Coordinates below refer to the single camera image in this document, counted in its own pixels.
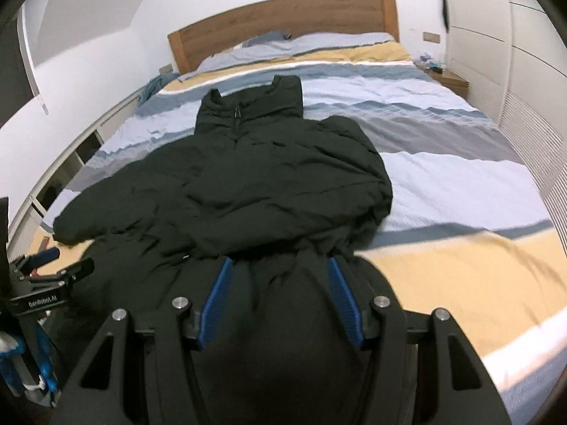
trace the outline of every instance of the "nightstand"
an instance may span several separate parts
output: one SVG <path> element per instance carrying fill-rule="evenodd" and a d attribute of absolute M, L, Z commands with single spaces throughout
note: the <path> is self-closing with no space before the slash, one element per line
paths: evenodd
<path fill-rule="evenodd" d="M 467 99 L 468 81 L 461 78 L 456 73 L 447 69 L 443 70 L 443 73 L 435 73 L 432 70 L 425 70 L 425 73 L 427 73 L 435 81 L 441 83 L 443 86 L 448 87 L 456 95 L 461 96 L 465 100 Z"/>

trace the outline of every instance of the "silver screw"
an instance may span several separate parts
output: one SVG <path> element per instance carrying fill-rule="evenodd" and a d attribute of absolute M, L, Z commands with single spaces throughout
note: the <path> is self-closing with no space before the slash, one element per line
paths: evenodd
<path fill-rule="evenodd" d="M 171 301 L 171 305 L 173 305 L 178 310 L 181 310 L 182 308 L 185 308 L 187 305 L 189 305 L 189 300 L 187 300 L 186 297 L 176 297 Z"/>
<path fill-rule="evenodd" d="M 378 308 L 386 308 L 390 305 L 390 300 L 386 296 L 377 296 L 374 298 L 374 305 Z"/>
<path fill-rule="evenodd" d="M 124 308 L 118 308 L 112 312 L 112 319 L 115 321 L 122 321 L 126 318 L 128 312 Z"/>
<path fill-rule="evenodd" d="M 451 317 L 451 314 L 444 308 L 438 308 L 435 310 L 435 316 L 441 321 L 447 321 Z"/>

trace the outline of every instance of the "headboard post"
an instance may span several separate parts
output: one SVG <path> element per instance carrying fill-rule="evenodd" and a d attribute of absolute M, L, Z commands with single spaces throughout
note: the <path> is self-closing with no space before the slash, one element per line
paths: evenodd
<path fill-rule="evenodd" d="M 208 17 L 170 33 L 180 73 L 253 36 L 281 30 L 293 38 L 313 32 L 388 32 L 400 39 L 396 0 L 267 0 Z"/>

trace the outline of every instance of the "bedsheet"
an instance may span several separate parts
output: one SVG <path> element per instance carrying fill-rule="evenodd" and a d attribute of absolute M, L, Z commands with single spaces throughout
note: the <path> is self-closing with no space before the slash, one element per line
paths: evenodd
<path fill-rule="evenodd" d="M 257 62 L 227 53 L 173 81 L 75 176 L 38 235 L 49 235 L 53 219 L 86 187 L 190 135 L 212 87 L 228 94 L 298 75 L 305 117 L 355 119 L 392 181 L 392 213 L 357 254 L 386 275 L 404 308 L 450 310 L 513 423 L 523 425 L 567 363 L 567 258 L 534 180 L 497 126 L 418 70 L 401 45 L 387 37 L 341 43 Z"/>

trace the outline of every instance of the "electrical socket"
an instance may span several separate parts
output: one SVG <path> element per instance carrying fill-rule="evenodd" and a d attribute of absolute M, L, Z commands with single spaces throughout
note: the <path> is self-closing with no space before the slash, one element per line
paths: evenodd
<path fill-rule="evenodd" d="M 432 43 L 439 44 L 441 42 L 441 35 L 439 35 L 438 33 L 424 32 L 423 41 L 430 41 Z"/>
<path fill-rule="evenodd" d="M 174 68 L 171 66 L 171 64 L 168 64 L 168 65 L 163 66 L 162 68 L 159 69 L 159 74 L 165 75 L 166 73 L 173 72 L 173 71 L 174 71 Z"/>

